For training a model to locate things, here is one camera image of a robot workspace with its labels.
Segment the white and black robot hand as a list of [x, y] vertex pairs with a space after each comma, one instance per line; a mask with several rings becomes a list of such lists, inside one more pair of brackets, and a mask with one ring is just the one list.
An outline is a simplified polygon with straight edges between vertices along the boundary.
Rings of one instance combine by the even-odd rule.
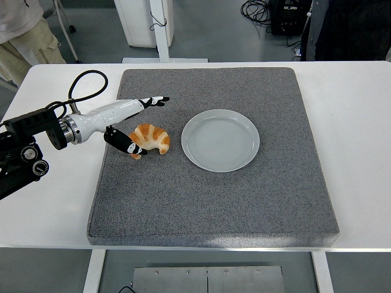
[[168, 100], [170, 98], [166, 96], [120, 99], [88, 114], [71, 114], [66, 119], [73, 134], [71, 142], [75, 145], [84, 143], [93, 133], [102, 132], [108, 144], [124, 153], [147, 154], [147, 150], [112, 125], [133, 117], [148, 107], [163, 106]]

